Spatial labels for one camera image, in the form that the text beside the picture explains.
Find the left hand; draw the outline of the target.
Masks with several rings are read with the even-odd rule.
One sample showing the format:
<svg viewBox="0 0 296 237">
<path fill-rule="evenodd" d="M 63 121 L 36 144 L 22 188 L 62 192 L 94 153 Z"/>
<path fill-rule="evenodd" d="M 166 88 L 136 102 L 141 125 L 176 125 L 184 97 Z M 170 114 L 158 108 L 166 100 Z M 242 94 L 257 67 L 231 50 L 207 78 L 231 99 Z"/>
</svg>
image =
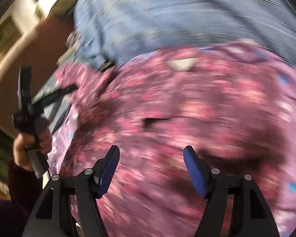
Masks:
<svg viewBox="0 0 296 237">
<path fill-rule="evenodd" d="M 47 155 L 52 150 L 52 135 L 47 127 L 39 134 L 39 146 L 42 154 Z M 19 133 L 13 143 L 14 163 L 29 171 L 33 172 L 32 165 L 28 159 L 25 148 L 32 146 L 35 143 L 35 138 L 27 133 Z"/>
</svg>

